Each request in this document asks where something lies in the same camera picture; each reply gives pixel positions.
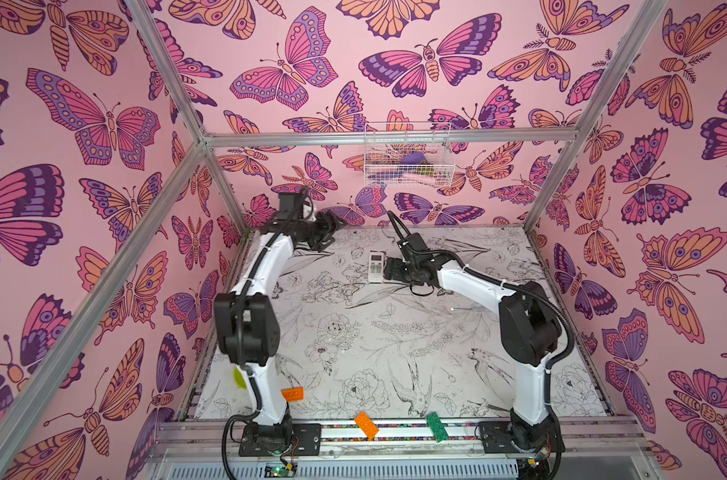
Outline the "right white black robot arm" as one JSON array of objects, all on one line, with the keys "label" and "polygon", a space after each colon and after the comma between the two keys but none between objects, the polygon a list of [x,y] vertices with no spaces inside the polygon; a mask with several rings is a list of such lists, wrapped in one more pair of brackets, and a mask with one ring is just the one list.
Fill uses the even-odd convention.
[{"label": "right white black robot arm", "polygon": [[565,314],[549,301],[541,284],[493,278],[471,268],[453,251],[427,246],[395,213],[390,211],[387,217],[401,256],[385,260],[383,278],[411,288],[451,291],[497,313],[501,345],[515,363],[515,398],[509,414],[513,446],[527,453],[549,446],[561,454],[563,437],[551,399],[551,376],[575,349]]}]

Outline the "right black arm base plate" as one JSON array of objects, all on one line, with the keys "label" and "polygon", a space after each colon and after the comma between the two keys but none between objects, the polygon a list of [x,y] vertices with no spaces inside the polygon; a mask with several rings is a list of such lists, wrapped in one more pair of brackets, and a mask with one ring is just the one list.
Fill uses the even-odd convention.
[{"label": "right black arm base plate", "polygon": [[549,420],[536,426],[523,421],[487,420],[477,426],[477,438],[487,454],[539,454],[565,450],[563,440],[555,433],[555,424]]}]

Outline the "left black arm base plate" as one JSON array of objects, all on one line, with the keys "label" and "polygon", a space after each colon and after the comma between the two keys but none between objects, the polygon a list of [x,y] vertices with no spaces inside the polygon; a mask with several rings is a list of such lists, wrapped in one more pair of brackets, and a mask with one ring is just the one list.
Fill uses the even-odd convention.
[{"label": "left black arm base plate", "polygon": [[319,456],[322,426],[317,423],[292,426],[263,426],[248,424],[242,435],[240,457],[280,456],[285,452],[293,456]]}]

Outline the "white remote control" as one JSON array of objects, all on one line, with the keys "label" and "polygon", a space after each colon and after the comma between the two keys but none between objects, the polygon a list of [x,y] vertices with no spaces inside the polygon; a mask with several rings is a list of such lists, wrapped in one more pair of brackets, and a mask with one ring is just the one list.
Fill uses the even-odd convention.
[{"label": "white remote control", "polygon": [[385,269],[385,262],[387,262],[387,255],[381,251],[369,252],[369,266],[367,266],[367,279],[371,284],[382,284],[385,282],[385,276],[383,276],[383,270]]}]

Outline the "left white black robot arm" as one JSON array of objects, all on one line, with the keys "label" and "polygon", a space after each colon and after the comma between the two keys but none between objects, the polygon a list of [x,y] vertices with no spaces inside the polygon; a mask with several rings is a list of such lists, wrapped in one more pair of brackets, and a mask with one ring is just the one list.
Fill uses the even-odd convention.
[{"label": "left white black robot arm", "polygon": [[231,422],[246,424],[243,444],[249,442],[271,453],[285,451],[293,443],[293,419],[275,362],[282,334],[272,295],[298,249],[323,251],[345,225],[331,213],[315,214],[307,187],[298,193],[282,193],[279,200],[277,213],[261,230],[255,258],[244,276],[214,302],[219,350],[240,372],[253,409]]}]

